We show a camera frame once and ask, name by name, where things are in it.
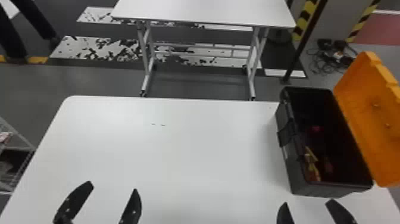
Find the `orange toolbox lid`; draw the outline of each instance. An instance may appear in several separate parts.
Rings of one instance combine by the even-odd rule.
[[[375,53],[362,52],[333,94],[379,186],[400,184],[400,87]]]

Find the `wire rack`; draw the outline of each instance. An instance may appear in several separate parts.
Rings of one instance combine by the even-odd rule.
[[[15,130],[9,123],[0,117],[0,132],[11,132],[12,140],[9,144],[0,143],[0,158],[5,150],[23,151],[24,158],[18,167],[3,173],[0,176],[0,194],[12,194],[19,183],[23,173],[32,159],[36,147],[31,144],[23,135]]]

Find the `white table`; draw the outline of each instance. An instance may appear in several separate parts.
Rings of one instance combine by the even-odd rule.
[[[231,51],[230,58],[241,58],[235,56],[234,51],[248,51],[248,56],[244,57],[247,61],[243,68],[248,76],[249,100],[253,101],[256,97],[254,76],[267,40],[268,28],[294,28],[296,25],[285,0],[119,0],[111,16],[137,20],[137,37],[142,50],[145,68],[145,78],[140,92],[142,97],[146,96],[148,82],[154,70],[153,65],[156,63],[156,54],[180,54],[171,50],[169,52],[155,52],[154,45],[159,45],[225,49]],[[253,36],[251,46],[245,49],[234,46],[155,43],[152,39],[150,21],[185,21],[251,26],[253,27]],[[147,43],[149,43],[150,48],[149,58],[147,53],[144,53],[147,52]]]
[[[325,198],[289,191],[276,102],[70,97],[40,143],[0,224],[51,223],[65,197],[92,181],[75,224],[118,223],[133,188],[140,224],[333,224]],[[360,224],[397,224],[387,189],[338,200]]]

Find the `hazard tape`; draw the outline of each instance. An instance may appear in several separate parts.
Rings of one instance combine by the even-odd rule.
[[[292,37],[295,41],[300,41],[303,37],[304,31],[308,26],[311,18],[317,9],[319,0],[307,0],[304,4],[304,9],[301,11],[299,18],[297,19],[297,25],[293,30]]]
[[[46,64],[48,57],[29,57],[28,64]],[[0,55],[0,63],[7,63],[7,59]]]
[[[361,19],[358,21],[358,23],[354,26],[353,30],[351,31],[350,35],[347,37],[346,41],[347,42],[353,42],[355,37],[357,36],[358,32],[363,28],[365,23],[367,22],[368,18],[372,14],[374,10],[378,7],[380,0],[374,0],[370,6],[368,6],[365,10],[364,13],[361,16]]]

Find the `person's leg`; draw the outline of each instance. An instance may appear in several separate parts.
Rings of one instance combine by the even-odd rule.
[[[11,2],[28,19],[43,39],[50,40],[57,37],[49,21],[47,21],[32,0],[11,0]]]
[[[0,4],[0,45],[10,58],[24,58],[27,55],[20,35]]]

